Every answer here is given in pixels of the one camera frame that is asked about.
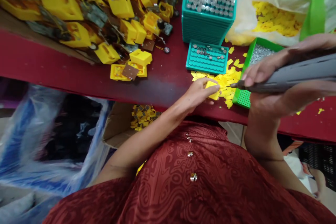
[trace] metallic button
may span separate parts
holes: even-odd
[[[196,173],[192,173],[190,175],[190,180],[191,180],[191,182],[196,182],[197,181],[197,174]]]

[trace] woman's left hand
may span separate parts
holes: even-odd
[[[207,98],[218,92],[220,86],[216,85],[205,88],[208,81],[218,84],[217,81],[210,78],[198,79],[191,84],[187,92],[176,102],[176,104],[187,113],[192,113],[202,102],[213,105],[214,102]]]

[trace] woman's right hand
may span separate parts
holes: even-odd
[[[333,47],[336,47],[336,34],[310,36],[297,45],[283,49],[250,66],[246,69],[242,80],[245,80],[245,86],[266,81],[275,70],[293,58],[299,57],[300,54]],[[251,110],[264,116],[280,118],[301,111],[308,104],[326,96],[336,96],[336,83],[312,80],[297,84],[281,95],[252,93]]]

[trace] patterned red fabric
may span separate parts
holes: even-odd
[[[183,122],[134,180],[119,178],[69,195],[44,223],[317,224],[336,223],[336,217],[315,199],[285,190],[230,143],[224,129]]]

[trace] red tabletop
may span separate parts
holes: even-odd
[[[151,104],[165,110],[184,94],[193,78],[185,66],[189,45],[182,41],[181,17],[173,20],[172,25],[173,33],[166,40],[170,53],[154,49],[147,78],[114,81],[109,79],[109,65],[90,65],[3,30],[0,30],[0,75],[87,96]],[[248,47],[235,46],[229,58],[239,58],[242,63],[247,50]],[[224,101],[220,98],[213,106],[202,104],[195,113],[218,121],[247,124],[248,110],[237,105],[227,109]],[[336,142],[335,102],[336,98],[316,101],[300,115],[284,118],[280,132]],[[325,111],[317,114],[319,108]]]

